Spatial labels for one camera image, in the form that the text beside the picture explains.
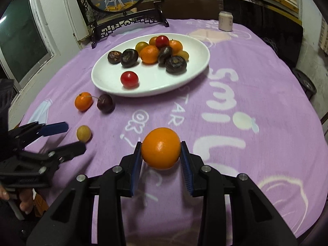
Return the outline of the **small yellow longan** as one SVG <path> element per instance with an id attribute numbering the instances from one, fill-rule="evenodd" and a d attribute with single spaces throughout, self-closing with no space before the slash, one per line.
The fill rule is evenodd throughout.
<path id="1" fill-rule="evenodd" d="M 88 126 L 82 125 L 77 129 L 76 136 L 79 141 L 87 143 L 92 136 L 92 131 Z"/>

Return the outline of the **small orange kumquat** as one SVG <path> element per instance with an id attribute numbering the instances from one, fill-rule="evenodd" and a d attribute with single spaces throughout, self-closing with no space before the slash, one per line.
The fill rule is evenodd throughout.
<path id="1" fill-rule="evenodd" d="M 80 93 L 74 100 L 74 106 L 80 111 L 84 112 L 93 104 L 92 95 L 88 92 Z"/>

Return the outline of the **large orange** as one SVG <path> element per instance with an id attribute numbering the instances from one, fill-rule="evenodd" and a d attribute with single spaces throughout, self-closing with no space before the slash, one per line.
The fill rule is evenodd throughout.
<path id="1" fill-rule="evenodd" d="M 172 168 L 181 152 L 181 142 L 172 129 L 156 128 L 146 135 L 141 145 L 141 156 L 151 167 L 157 170 Z"/>

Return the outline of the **red cherry tomato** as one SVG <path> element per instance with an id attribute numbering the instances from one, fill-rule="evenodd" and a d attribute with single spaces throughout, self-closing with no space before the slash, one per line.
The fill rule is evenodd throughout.
<path id="1" fill-rule="evenodd" d="M 155 46 L 158 49 L 162 49 L 163 47 L 167 47 L 170 45 L 170 40 L 167 36 L 160 35 L 155 40 Z"/>
<path id="2" fill-rule="evenodd" d="M 139 83 L 138 76 L 132 71 L 122 73 L 120 80 L 125 88 L 134 88 L 138 86 Z"/>

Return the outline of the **brown passion fruit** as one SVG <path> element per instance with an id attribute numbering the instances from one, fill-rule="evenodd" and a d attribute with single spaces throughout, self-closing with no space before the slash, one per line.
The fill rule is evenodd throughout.
<path id="1" fill-rule="evenodd" d="M 120 51 L 110 51 L 107 55 L 107 59 L 110 64 L 118 64 L 121 62 L 122 53 Z"/>

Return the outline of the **yellow orange fruit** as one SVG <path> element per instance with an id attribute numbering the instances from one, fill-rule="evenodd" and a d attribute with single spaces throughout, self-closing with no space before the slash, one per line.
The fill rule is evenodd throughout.
<path id="1" fill-rule="evenodd" d="M 149 46 L 147 42 L 138 42 L 135 46 L 135 50 L 140 54 L 140 52 L 147 46 Z"/>

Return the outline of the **dark mangosteen large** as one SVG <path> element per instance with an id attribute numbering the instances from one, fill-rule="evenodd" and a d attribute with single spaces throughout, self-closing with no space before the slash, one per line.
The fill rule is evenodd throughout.
<path id="1" fill-rule="evenodd" d="M 165 61 L 166 72 L 169 74 L 181 74 L 186 71 L 187 62 L 181 56 L 172 56 Z"/>

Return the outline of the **dark cherry with stem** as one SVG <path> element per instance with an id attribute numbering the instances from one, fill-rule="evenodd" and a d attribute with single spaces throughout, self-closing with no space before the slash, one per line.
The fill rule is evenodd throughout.
<path id="1" fill-rule="evenodd" d="M 97 100 L 97 108 L 104 114 L 109 114 L 115 109 L 115 102 L 108 94 L 102 94 L 99 97 L 88 95 Z"/>

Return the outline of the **dark mangosteen on plate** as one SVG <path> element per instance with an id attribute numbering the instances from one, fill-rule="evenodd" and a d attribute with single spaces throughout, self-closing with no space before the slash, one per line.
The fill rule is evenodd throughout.
<path id="1" fill-rule="evenodd" d="M 121 64 L 123 67 L 132 67 L 137 63 L 138 58 L 138 51 L 130 48 L 126 49 L 121 54 Z"/>

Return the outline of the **mandarin on plate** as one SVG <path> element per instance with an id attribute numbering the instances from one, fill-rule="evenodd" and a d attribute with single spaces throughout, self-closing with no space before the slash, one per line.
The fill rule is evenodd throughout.
<path id="1" fill-rule="evenodd" d="M 169 46 L 172 48 L 172 54 L 176 55 L 179 51 L 183 50 L 183 45 L 180 41 L 171 39 L 169 41 Z"/>
<path id="2" fill-rule="evenodd" d="M 156 46 L 146 46 L 140 51 L 140 58 L 143 63 L 154 64 L 158 60 L 159 50 Z"/>

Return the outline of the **dark mangosteen right plate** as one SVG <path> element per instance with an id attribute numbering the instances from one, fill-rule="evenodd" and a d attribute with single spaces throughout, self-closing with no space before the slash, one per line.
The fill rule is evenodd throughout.
<path id="1" fill-rule="evenodd" d="M 168 58 L 172 56 L 172 48 L 170 46 L 165 46 L 160 49 L 158 54 L 158 64 L 163 66 Z"/>

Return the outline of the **small yellow fruit plate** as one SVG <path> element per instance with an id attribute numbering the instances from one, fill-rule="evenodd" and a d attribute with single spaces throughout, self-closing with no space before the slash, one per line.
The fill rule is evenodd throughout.
<path id="1" fill-rule="evenodd" d="M 183 51 L 183 50 L 179 51 L 176 54 L 176 56 L 180 56 L 180 57 L 184 58 L 186 60 L 186 62 L 188 62 L 189 57 L 190 57 L 189 54 L 186 51 Z"/>

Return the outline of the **round painted screen stand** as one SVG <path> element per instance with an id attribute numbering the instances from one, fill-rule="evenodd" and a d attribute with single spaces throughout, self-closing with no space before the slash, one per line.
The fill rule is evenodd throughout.
<path id="1" fill-rule="evenodd" d="M 169 22 L 162 12 L 165 0 L 156 0 L 150 9 L 134 12 L 144 0 L 77 0 L 82 18 L 90 32 L 91 47 L 113 34 L 119 28 L 133 23 L 161 23 L 165 27 Z"/>

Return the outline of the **black chair back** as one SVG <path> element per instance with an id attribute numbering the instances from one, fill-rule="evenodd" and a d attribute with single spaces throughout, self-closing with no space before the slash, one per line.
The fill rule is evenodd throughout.
<path id="1" fill-rule="evenodd" d="M 303 27 L 262 5 L 244 0 L 223 0 L 233 22 L 242 24 L 269 45 L 290 69 L 296 68 L 301 51 Z"/>

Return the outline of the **white ceramic cup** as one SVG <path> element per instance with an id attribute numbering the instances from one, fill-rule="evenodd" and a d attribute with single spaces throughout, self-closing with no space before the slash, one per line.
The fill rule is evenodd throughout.
<path id="1" fill-rule="evenodd" d="M 221 11 L 219 13 L 219 30 L 232 32 L 233 30 L 233 15 L 231 12 Z"/>

